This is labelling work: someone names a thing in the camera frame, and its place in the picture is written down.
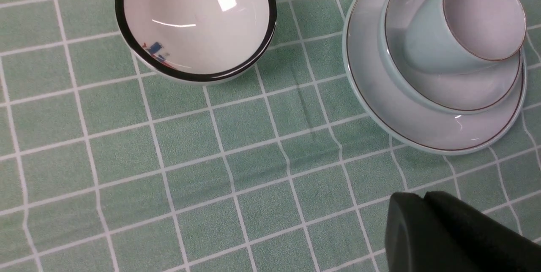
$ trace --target plate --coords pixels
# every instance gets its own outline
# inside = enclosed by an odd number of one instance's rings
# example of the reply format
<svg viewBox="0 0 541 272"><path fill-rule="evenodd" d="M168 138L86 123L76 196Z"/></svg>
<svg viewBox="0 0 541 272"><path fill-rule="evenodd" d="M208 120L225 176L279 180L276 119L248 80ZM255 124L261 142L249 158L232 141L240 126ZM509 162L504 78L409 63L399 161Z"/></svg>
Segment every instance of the plate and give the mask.
<svg viewBox="0 0 541 272"><path fill-rule="evenodd" d="M384 2L354 0L342 35L346 74L371 118L401 142L443 155L478 151L508 132L524 103L524 64L508 97L486 112L448 114L427 108L404 95L383 66L377 48L377 24Z"/></svg>
<svg viewBox="0 0 541 272"><path fill-rule="evenodd" d="M425 73L412 68L404 58L404 35L424 1L388 0L384 5L379 52L391 78L412 99L443 112L476 114L493 108L511 92L518 78L520 52L496 66L465 74Z"/></svg>

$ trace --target light blue cup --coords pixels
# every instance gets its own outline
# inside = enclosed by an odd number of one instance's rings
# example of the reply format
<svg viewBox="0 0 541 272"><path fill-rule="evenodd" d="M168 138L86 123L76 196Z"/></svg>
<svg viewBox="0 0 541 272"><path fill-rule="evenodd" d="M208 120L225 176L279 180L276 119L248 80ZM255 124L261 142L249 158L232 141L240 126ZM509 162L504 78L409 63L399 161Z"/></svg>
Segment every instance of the light blue cup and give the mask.
<svg viewBox="0 0 541 272"><path fill-rule="evenodd" d="M404 57L426 73L468 73L520 49L526 16L520 0L426 0L404 36Z"/></svg>

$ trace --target brown gold rim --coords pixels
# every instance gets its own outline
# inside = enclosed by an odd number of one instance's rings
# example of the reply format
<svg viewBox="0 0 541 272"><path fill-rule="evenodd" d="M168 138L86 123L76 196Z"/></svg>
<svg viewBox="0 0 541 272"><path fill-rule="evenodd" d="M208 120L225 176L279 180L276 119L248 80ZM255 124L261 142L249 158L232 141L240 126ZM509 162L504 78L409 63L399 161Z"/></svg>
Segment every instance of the brown gold rim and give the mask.
<svg viewBox="0 0 541 272"><path fill-rule="evenodd" d="M514 54L517 53L520 50L520 48L522 47L522 43L524 43L524 39L526 38L526 13L524 12L524 8L522 7L522 3L520 3L520 0L517 0L517 1L519 1L518 4L520 5L520 9L522 10L522 16L524 17L524 34L522 35L522 41L520 41L519 47L510 56L505 57L505 58L501 58L501 59L483 58L481 56L478 56L476 53L474 53L470 49L466 48L466 46L464 46L464 44L458 39L458 37L456 37L453 30L449 27L449 21L447 20L447 13L445 12L445 0L441 1L441 6L442 6L442 9L443 9L443 16L445 18L445 24L447 25L447 27L448 27L449 31L451 32L452 36L454 37L454 39L458 42L458 44L461 45L462 48L466 49L467 52L471 53L472 55L474 55L475 57L477 57L477 58L479 58L481 60L498 62L498 61L507 60L508 58L514 56Z"/></svg>
<svg viewBox="0 0 541 272"><path fill-rule="evenodd" d="M358 3L358 2L359 2L359 0L355 0L355 3L353 4L353 6L352 6L352 8L351 8L352 11L350 11L350 17L349 17L348 20L347 20L348 28L346 29L346 31L349 30L350 23L351 23L351 17L352 17L351 13L353 12L353 9L355 9L355 7L357 7L357 3ZM349 66L349 64L350 64L350 54L349 54L349 52L348 52L347 47L348 47L348 41L346 40L346 56L347 56L348 67L350 67L350 66ZM525 74L526 68L524 68L524 64L520 64L520 66L521 66L521 68L522 68L522 72L523 72L522 74ZM357 81L355 81L355 77L353 76L353 74L351 74L351 78L352 78L353 81L355 82L355 87L358 89L359 95L363 98L363 101L367 104L367 106L370 108L370 110L373 111L374 109L370 106L370 104L368 103L368 101L365 99L365 97L364 97L363 93L361 92L361 90L359 89L359 87L357 87L358 84L357 84ZM438 147L429 147L428 145L424 145L424 144L415 142L415 141L409 139L408 137L406 137L406 136L400 134L400 133L397 132L396 130L394 130L391 126L389 126L389 125L387 124L387 122L383 121L383 120L382 120L375 112L373 112L373 114L375 114L375 115L377 116L377 118L378 118L381 122L383 122L383 123L385 124L385 126L387 126L388 129L390 129L391 131L393 131L394 133L396 133L396 134L399 135L400 137L402 137L402 138L404 138L404 139L406 139L406 140L408 140L408 141L410 141L410 142L412 142L412 143L414 143L414 144L417 144L417 145L419 145L419 146L421 146L421 147L426 147L426 148L428 148L428 149L433 149L433 150L436 150L436 151L444 151L444 152L465 151L465 150L475 149L476 147L481 147L482 145L489 143L490 141L492 141L493 139L495 139L496 137L498 137L498 136L506 129L506 127L509 126L509 124L511 123L512 119L515 118L515 115L516 115L516 113L518 112L518 109L519 109L519 107L520 107L520 102L522 101L522 95L523 95L523 92L524 92L524 78L522 78L522 81L520 82L520 94L519 94L519 96L518 96L519 99L518 99L518 101L517 101L517 103L516 103L516 106L515 106L515 108L514 108L514 112L513 112L512 116L510 116L510 118L509 118L509 120L507 121L507 123L502 127L502 129L499 130L497 133L495 133L494 136L492 136L492 137L491 137L490 139L488 139L487 141L485 141L485 142L483 142L483 143L481 143L481 144L475 145L475 146L473 146L473 147L464 147L464 148L462 148L462 149L454 149L454 150L450 150L450 149L440 149L440 148L438 148Z"/></svg>

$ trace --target saucer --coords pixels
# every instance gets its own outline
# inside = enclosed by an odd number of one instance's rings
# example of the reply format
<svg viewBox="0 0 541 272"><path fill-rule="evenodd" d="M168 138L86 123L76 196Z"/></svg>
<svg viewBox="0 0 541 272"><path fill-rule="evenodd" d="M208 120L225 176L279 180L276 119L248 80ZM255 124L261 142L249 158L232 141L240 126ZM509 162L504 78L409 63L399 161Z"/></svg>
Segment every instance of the saucer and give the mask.
<svg viewBox="0 0 541 272"><path fill-rule="evenodd" d="M508 97L486 112L448 114L421 105L394 84L379 57L377 26L384 2L355 0L342 36L348 79L371 118L402 143L443 155L483 149L508 132L524 102L524 65Z"/></svg>
<svg viewBox="0 0 541 272"><path fill-rule="evenodd" d="M239 76L265 52L276 0L115 0L120 33L144 63L180 82Z"/></svg>
<svg viewBox="0 0 541 272"><path fill-rule="evenodd" d="M520 51L491 68L472 73L436 74L412 68L404 58L404 35L424 1L387 0L384 4L379 52L389 75L410 98L436 110L476 114L494 107L510 93L518 78Z"/></svg>

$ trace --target black object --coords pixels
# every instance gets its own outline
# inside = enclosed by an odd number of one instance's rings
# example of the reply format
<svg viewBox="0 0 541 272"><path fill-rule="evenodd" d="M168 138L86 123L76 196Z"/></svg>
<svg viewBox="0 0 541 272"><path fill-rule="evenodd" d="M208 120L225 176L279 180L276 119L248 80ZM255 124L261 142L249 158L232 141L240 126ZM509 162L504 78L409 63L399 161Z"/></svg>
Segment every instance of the black object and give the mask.
<svg viewBox="0 0 541 272"><path fill-rule="evenodd" d="M445 192L391 196L390 272L541 272L541 247Z"/></svg>

